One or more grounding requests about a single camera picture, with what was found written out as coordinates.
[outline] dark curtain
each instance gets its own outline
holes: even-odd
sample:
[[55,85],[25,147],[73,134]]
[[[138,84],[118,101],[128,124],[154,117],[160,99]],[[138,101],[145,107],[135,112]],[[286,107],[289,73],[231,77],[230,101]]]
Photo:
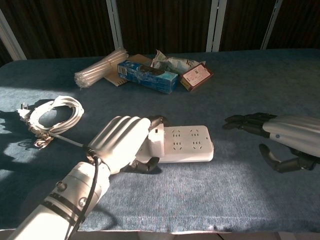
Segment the dark curtain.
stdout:
[[320,1],[283,0],[268,49],[320,49]]
[[260,49],[276,0],[228,0],[220,51]]
[[4,43],[0,40],[0,67],[11,62],[12,58],[8,53]]
[[0,8],[27,59],[114,50],[106,0],[1,0]]
[[117,0],[131,54],[205,52],[211,0]]

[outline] blue box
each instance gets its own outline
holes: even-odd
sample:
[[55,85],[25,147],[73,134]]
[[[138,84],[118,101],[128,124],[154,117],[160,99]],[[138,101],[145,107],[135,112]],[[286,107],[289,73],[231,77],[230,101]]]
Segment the blue box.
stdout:
[[155,69],[129,60],[118,64],[118,74],[120,78],[166,94],[175,90],[179,81],[176,73]]

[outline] white power cord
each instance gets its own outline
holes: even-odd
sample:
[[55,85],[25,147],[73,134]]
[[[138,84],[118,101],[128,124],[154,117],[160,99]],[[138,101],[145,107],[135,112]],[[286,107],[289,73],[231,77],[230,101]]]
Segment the white power cord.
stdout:
[[[62,106],[68,106],[69,108],[72,108],[72,115],[68,120],[59,122],[51,127],[45,127],[39,123],[39,119],[43,114],[49,112],[53,108]],[[83,146],[81,143],[60,136],[60,134],[75,126],[85,112],[80,102],[73,97],[58,96],[55,100],[42,104],[41,106],[35,108],[32,112],[28,109],[28,107],[25,108],[24,104],[22,104],[21,109],[18,109],[17,111],[21,117],[21,120],[26,122],[28,125],[29,131],[34,133],[37,137],[37,140],[34,143],[36,147],[41,149],[45,148],[54,138],[62,139],[79,147]]]

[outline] blue fabric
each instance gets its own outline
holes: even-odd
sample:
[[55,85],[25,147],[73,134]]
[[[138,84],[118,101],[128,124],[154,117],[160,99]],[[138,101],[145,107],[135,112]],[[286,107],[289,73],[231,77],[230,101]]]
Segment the blue fabric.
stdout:
[[[320,50],[277,49],[172,54],[206,61],[214,76],[193,92],[181,84],[170,95],[102,79],[79,89],[74,73],[101,57],[11,62],[0,68],[0,229],[16,228],[79,161],[76,146],[55,139],[42,150],[15,112],[68,95],[85,110],[63,136],[90,140],[115,116],[164,115],[174,126],[206,125],[214,141],[211,162],[161,164],[162,173],[119,173],[81,229],[320,232],[320,166],[280,174],[266,165],[258,144],[281,159],[280,144],[240,130],[222,130],[234,114],[266,112],[320,118]],[[70,109],[41,118],[49,125]]]

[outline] metal screw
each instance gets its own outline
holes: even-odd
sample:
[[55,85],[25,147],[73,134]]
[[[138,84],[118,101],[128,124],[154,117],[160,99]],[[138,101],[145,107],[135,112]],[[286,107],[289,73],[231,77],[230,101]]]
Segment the metal screw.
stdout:
[[63,183],[62,181],[58,181],[56,184],[55,184],[58,192],[63,192],[64,190],[67,189],[67,184]]
[[83,208],[86,205],[86,202],[87,202],[87,198],[83,196],[82,198],[79,199],[78,204],[80,207]]

